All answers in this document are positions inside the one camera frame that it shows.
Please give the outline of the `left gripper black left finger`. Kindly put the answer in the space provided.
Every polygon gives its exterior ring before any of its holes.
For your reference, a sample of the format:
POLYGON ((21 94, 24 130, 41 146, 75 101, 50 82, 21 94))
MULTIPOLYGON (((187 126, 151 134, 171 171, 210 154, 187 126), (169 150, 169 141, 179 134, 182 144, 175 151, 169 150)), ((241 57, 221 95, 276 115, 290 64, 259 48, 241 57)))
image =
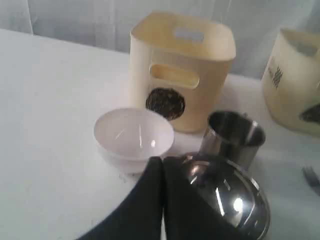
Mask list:
POLYGON ((136 185, 119 206, 80 240, 160 240, 164 204, 160 157, 149 159, 136 185))

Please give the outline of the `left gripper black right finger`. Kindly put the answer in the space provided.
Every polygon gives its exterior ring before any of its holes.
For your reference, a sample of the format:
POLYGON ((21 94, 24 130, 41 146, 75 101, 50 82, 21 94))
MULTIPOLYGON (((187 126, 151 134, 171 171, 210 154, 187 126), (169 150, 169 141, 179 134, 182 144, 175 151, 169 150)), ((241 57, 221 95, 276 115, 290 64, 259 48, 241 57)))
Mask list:
POLYGON ((164 223, 168 240, 249 240, 191 186, 178 157, 163 160, 164 223))

